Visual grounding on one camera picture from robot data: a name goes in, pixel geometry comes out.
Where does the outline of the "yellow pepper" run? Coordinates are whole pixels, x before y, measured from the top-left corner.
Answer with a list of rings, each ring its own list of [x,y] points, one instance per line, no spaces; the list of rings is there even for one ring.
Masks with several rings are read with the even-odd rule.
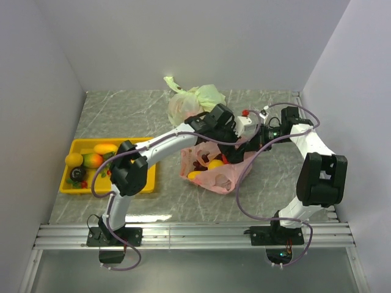
[[[222,166],[224,166],[224,162],[222,160],[213,159],[208,164],[208,170],[214,170],[214,169],[216,169],[218,167],[222,167]]]

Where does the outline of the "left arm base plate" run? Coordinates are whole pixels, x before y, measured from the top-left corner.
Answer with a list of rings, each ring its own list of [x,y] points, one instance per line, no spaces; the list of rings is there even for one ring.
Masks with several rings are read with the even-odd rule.
[[[124,245],[124,241],[131,244],[134,247],[139,247],[142,240],[142,228],[139,227],[123,227],[114,231],[117,237],[121,238],[121,241],[113,236],[111,232],[104,226],[89,228],[87,236],[87,247],[119,247]]]

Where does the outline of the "purple grape bunch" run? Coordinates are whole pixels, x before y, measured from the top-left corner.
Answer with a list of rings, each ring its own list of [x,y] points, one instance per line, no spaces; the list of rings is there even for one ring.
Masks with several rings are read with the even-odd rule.
[[[194,166],[194,171],[206,171],[209,169],[210,162],[214,157],[210,157],[207,154],[201,155],[200,158],[196,159],[192,164]]]

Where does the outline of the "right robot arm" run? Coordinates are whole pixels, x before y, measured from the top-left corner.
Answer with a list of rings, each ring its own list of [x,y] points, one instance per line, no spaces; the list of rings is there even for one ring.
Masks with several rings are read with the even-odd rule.
[[[282,244],[288,238],[302,236],[301,228],[317,212],[343,199],[348,160],[335,154],[320,139],[315,129],[320,126],[317,117],[301,117],[301,106],[286,103],[280,111],[278,126],[266,125],[268,108],[259,113],[259,137],[262,150],[269,150],[276,143],[292,142],[303,157],[303,165],[296,183],[296,196],[288,205],[277,211],[266,227],[266,233],[274,243]]]

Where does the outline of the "pink plastic bag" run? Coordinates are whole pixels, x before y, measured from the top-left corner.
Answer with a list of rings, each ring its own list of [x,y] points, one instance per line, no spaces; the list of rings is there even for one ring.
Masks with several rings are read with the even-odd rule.
[[[192,163],[203,154],[214,157],[214,159],[222,160],[224,162],[224,166],[218,167],[214,170],[202,171],[195,180],[189,180],[187,178],[188,173],[194,171]],[[238,164],[230,164],[226,161],[225,157],[222,156],[216,143],[201,143],[197,146],[181,150],[180,177],[195,184],[196,186],[200,186],[216,194],[225,195],[235,189],[240,174],[243,173],[246,164],[250,162],[250,159],[254,156],[254,154],[254,152],[246,152],[242,162]]]

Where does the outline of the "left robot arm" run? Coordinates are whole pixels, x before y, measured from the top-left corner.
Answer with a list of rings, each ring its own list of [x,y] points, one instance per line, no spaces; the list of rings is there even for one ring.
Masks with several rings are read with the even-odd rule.
[[[129,140],[121,143],[117,154],[109,159],[111,191],[106,211],[98,222],[101,238],[108,245],[121,242],[131,198],[145,187],[150,167],[202,142],[216,143],[227,159],[241,162],[244,151],[238,142],[252,127],[249,117],[236,116],[227,106],[218,104],[211,112],[188,117],[173,130],[154,139],[139,144]]]

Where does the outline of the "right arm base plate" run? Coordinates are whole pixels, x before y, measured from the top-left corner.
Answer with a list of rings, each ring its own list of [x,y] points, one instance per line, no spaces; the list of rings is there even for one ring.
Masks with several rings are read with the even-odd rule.
[[[251,246],[303,245],[300,228],[285,228],[278,223],[268,226],[250,226],[244,231],[250,236]]]

